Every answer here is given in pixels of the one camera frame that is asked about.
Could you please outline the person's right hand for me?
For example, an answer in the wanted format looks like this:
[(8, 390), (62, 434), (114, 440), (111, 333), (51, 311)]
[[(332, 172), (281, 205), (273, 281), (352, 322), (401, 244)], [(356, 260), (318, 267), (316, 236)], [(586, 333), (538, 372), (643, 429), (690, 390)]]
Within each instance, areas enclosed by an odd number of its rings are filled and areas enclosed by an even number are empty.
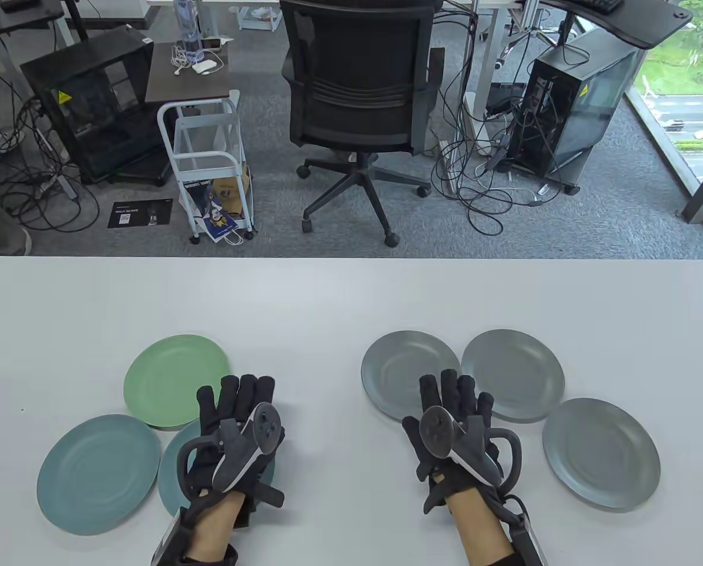
[[(456, 370), (446, 369), (438, 379), (432, 374), (422, 376), (419, 384), (423, 410), (440, 406), (459, 423), (467, 425), (469, 417), (478, 417), (484, 429), (491, 428), (493, 397), (489, 393), (476, 394), (472, 376), (459, 376)], [(435, 507), (445, 506), (447, 498), (471, 488), (475, 488), (489, 505), (499, 501), (497, 491), (490, 483), (477, 479), (450, 458), (437, 458), (427, 450), (420, 434), (419, 420), (405, 417), (401, 424), (419, 460), (417, 477), (420, 482), (428, 482), (424, 514)]]

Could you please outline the person's left hand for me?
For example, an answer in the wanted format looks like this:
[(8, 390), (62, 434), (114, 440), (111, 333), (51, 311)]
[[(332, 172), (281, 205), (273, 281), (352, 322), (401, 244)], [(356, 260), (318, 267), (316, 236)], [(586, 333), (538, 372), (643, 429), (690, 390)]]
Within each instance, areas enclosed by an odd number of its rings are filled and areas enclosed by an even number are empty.
[(285, 496), (265, 481), (286, 432), (273, 405), (274, 379), (246, 374), (221, 379), (197, 391), (200, 434), (178, 452), (178, 483), (197, 514), (214, 508), (233, 493), (244, 500), (235, 528), (246, 528), (257, 504), (280, 508)]

